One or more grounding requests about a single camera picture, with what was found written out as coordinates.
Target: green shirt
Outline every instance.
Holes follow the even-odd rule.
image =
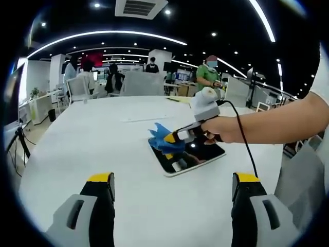
[[[220,76],[217,73],[217,71],[215,71],[215,72],[209,71],[208,68],[204,64],[200,65],[199,68],[197,68],[196,77],[197,78],[202,77],[210,82],[214,82],[215,80],[220,79]],[[201,91],[204,87],[206,87],[206,86],[204,86],[203,84],[200,84],[200,83],[197,84],[197,88],[199,91]]]

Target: face mask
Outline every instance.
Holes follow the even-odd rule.
[[[217,61],[208,61],[207,65],[211,68],[215,68],[217,66]]]

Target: person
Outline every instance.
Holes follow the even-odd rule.
[[[70,98],[70,94],[68,92],[66,81],[69,79],[73,79],[77,76],[77,67],[78,67],[78,59],[77,57],[71,57],[69,63],[65,68],[65,76],[64,76],[64,92],[68,98]]]
[[[84,82],[86,84],[86,88],[89,90],[89,93],[92,95],[95,89],[95,80],[94,74],[92,73],[92,69],[94,67],[94,62],[90,60],[86,60],[82,64],[83,72],[78,74],[78,77],[83,77]]]
[[[106,81],[105,90],[107,91],[107,93],[120,94],[124,75],[118,72],[118,66],[115,63],[110,65],[107,73],[108,77]]]
[[[155,57],[150,58],[150,63],[146,65],[145,72],[159,73],[159,67],[155,64]]]
[[[240,116],[248,143],[285,144],[310,138],[326,129],[317,155],[324,164],[324,181],[329,192],[329,58],[320,48],[320,63],[313,86],[301,100],[265,112]],[[202,124],[207,144],[219,134],[226,143],[243,143],[236,117],[216,117]]]
[[[207,61],[201,64],[196,71],[197,89],[201,91],[204,87],[212,87],[216,89],[218,98],[221,98],[221,93],[217,88],[221,87],[220,76],[215,69],[217,66],[217,57],[211,55],[207,58]]]

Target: black jacket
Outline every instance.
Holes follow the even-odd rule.
[[[146,65],[145,72],[158,73],[159,72],[159,67],[156,64],[154,64],[154,66],[151,66],[150,64],[148,64],[148,65]]]
[[[115,73],[115,74],[109,74],[106,80],[106,86],[105,86],[105,90],[107,91],[107,93],[112,93],[113,92],[113,87],[112,87],[112,76],[115,75],[115,89],[116,90],[121,90],[122,88],[122,82],[121,79],[124,79],[124,75],[121,73]]]

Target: tablet screen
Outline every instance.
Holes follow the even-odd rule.
[[[168,159],[161,151],[152,146],[151,148],[165,172],[173,174],[215,160],[225,154],[224,149],[217,144],[205,145],[206,140],[205,136],[200,136],[194,139],[193,142],[186,143],[185,151],[173,154],[171,159]]]

